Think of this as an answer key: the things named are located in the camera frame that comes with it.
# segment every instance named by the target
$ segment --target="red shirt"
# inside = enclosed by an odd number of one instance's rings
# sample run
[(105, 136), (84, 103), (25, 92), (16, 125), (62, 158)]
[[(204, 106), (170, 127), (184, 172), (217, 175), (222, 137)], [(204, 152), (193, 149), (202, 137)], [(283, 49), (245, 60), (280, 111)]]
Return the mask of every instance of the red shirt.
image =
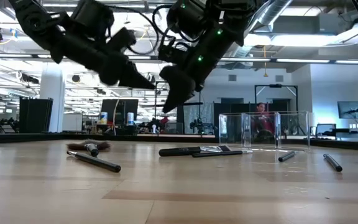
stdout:
[(255, 120), (252, 121), (253, 128), (260, 128), (258, 126), (261, 125), (262, 129), (268, 130), (274, 134), (274, 116), (271, 115), (269, 112), (259, 112), (257, 114), (259, 116), (254, 116)]

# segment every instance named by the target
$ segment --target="white pillar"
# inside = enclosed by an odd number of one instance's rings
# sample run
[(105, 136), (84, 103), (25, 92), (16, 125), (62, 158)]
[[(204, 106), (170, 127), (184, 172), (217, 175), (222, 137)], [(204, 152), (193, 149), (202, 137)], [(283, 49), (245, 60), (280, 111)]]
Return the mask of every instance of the white pillar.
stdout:
[(53, 99), (49, 123), (50, 132), (61, 132), (65, 109), (66, 80), (60, 66), (56, 63), (44, 63), (41, 76), (40, 99)]

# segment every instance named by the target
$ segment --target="person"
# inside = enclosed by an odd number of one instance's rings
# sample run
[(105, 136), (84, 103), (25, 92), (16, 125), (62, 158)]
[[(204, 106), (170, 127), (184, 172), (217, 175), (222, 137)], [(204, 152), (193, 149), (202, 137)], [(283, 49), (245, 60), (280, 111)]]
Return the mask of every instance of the person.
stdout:
[(259, 133), (261, 130), (267, 130), (274, 134), (274, 119), (272, 119), (272, 115), (269, 115), (269, 112), (265, 111), (265, 104), (258, 103), (256, 110), (257, 112), (252, 122), (255, 132)]

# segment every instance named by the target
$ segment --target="computer monitor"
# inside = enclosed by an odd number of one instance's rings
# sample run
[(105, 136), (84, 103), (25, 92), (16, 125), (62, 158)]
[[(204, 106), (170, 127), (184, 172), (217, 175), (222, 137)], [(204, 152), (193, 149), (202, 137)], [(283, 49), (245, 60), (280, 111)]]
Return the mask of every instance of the computer monitor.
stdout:
[(349, 111), (358, 110), (358, 101), (338, 101), (338, 113), (341, 119), (358, 119), (358, 112), (349, 113)]

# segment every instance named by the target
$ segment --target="brush bristles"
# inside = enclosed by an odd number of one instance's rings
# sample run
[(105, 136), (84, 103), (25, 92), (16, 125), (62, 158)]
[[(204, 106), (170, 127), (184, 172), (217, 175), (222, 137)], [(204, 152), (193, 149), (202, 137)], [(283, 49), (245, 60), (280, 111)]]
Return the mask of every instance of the brush bristles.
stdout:
[(86, 150), (85, 149), (85, 145), (87, 144), (95, 144), (98, 147), (98, 150), (106, 150), (110, 148), (110, 143), (103, 141), (103, 142), (98, 142), (92, 139), (87, 139), (84, 142), (81, 143), (70, 143), (67, 144), (67, 148), (69, 150), (75, 150), (75, 151), (80, 151), (80, 150)]
[(84, 144), (82, 144), (82, 143), (79, 143), (79, 144), (76, 144), (76, 143), (67, 144), (67, 149), (75, 150), (75, 151), (86, 150), (85, 147), (84, 147)]
[(110, 143), (108, 143), (108, 142), (99, 142), (99, 144), (97, 144), (97, 146), (98, 146), (99, 150), (105, 150), (105, 149), (110, 148)]

